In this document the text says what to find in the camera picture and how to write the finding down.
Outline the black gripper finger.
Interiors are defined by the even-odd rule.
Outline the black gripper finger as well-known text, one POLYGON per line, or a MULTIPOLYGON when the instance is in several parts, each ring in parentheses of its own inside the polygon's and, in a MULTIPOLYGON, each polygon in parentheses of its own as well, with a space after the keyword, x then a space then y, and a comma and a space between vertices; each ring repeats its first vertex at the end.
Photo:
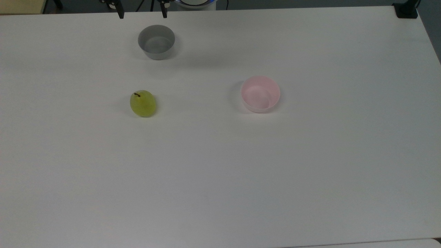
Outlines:
POLYGON ((159 0, 161 13, 164 19, 167 19, 167 9, 170 7, 171 0, 159 0))
POLYGON ((120 19, 124 18, 125 11, 120 0, 99 0, 99 3, 105 4, 108 11, 116 12, 120 19))

